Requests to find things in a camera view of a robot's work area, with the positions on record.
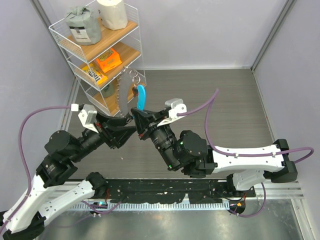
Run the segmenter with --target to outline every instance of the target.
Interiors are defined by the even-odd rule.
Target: wooden floor
[[[145,109],[159,111],[165,101],[182,98],[188,110],[204,103],[219,88],[219,95],[210,115],[209,134],[221,147],[253,148],[272,144],[258,89],[249,69],[228,70],[149,70],[146,71],[147,103]],[[82,89],[76,103],[90,103]],[[171,125],[176,136],[192,130],[202,138],[206,111],[182,118]],[[68,131],[79,137],[83,127],[76,114]],[[120,149],[103,145],[77,163],[74,178],[85,178],[100,172],[106,178],[183,178],[180,172],[167,171],[164,160],[151,140],[140,141],[135,133]],[[221,178],[229,173],[215,174]]]

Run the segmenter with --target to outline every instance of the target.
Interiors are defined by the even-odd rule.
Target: blue handle
[[[147,93],[143,85],[138,85],[136,88],[138,90],[138,103],[136,108],[143,111],[146,105]]]

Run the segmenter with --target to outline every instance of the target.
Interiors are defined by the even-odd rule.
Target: gray plastic package
[[[65,14],[65,22],[77,44],[92,45],[101,40],[100,26],[90,7],[71,7]]]

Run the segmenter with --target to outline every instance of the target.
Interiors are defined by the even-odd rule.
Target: yellow package
[[[104,73],[122,64],[119,54],[113,48],[101,54],[94,62]]]
[[[88,65],[85,65],[85,67],[83,67],[82,70],[85,73],[89,74],[98,84],[102,84],[108,80],[108,77],[104,75],[103,72],[100,72],[99,68],[95,64],[90,63],[89,66],[91,68],[91,71]]]

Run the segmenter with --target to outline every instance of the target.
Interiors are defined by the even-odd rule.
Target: metal ring
[[[138,75],[132,78],[132,82],[133,82],[134,84],[139,84],[140,81],[141,81],[141,78],[140,78],[140,76],[138,76]]]
[[[129,72],[129,76],[130,76],[131,78],[135,78],[135,77],[137,77],[137,76],[138,76],[138,74],[139,74],[139,73],[138,73],[136,70],[130,70],[130,72]]]

